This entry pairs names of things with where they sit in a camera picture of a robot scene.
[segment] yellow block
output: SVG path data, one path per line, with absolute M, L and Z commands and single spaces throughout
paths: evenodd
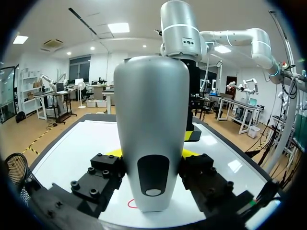
M 112 151 L 112 152 L 109 152 L 109 153 L 107 153 L 106 155 L 113 155 L 113 156 L 115 156 L 115 157 L 121 157 L 121 149 L 118 149 L 118 150 L 114 150 L 114 151 Z M 191 151 L 189 151 L 189 150 L 187 150 L 187 149 L 183 149 L 183 151 L 182 151 L 182 156 L 184 157 L 184 158 L 186 158 L 186 157 L 190 157 L 190 156 L 198 156 L 199 154 L 197 154 L 197 153 L 195 153 L 195 152 L 191 152 Z
M 189 140 L 193 131 L 186 131 L 186 134 L 184 136 L 184 141 Z

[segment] mesh basket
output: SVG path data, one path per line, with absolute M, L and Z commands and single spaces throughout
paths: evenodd
M 24 187 L 25 180 L 31 178 L 39 183 L 35 178 L 31 170 L 28 168 L 28 162 L 24 155 L 20 153 L 14 153 L 10 155 L 6 160 L 5 164 L 8 170 L 8 177 L 15 185 L 17 192 L 20 194 L 20 198 L 27 205 L 30 195 Z

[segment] red circle marking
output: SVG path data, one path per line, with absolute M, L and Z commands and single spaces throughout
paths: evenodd
M 131 203 L 132 201 L 134 201 L 134 199 L 132 199 L 131 201 L 128 202 L 128 207 L 130 207 L 130 208 L 138 208 L 138 207 L 133 207 L 133 206 L 130 205 L 130 203 Z

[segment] black bag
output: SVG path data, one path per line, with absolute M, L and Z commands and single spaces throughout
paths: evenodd
M 16 122 L 19 123 L 21 122 L 22 120 L 25 120 L 26 119 L 26 116 L 25 116 L 25 113 L 23 111 L 19 112 L 17 115 L 16 115 Z

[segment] white bookshelf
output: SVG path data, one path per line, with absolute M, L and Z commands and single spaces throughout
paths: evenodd
M 22 109 L 24 113 L 27 115 L 36 110 L 37 102 L 35 98 L 29 99 L 28 101 L 24 101 L 24 100 L 28 98 L 27 94 L 29 92 L 35 93 L 39 91 L 39 87 L 34 88 L 33 84 L 34 82 L 39 81 L 40 71 L 32 71 L 26 68 L 21 71 L 20 77 L 21 77 L 20 79 L 21 84 L 19 87 L 19 97 L 20 97 Z

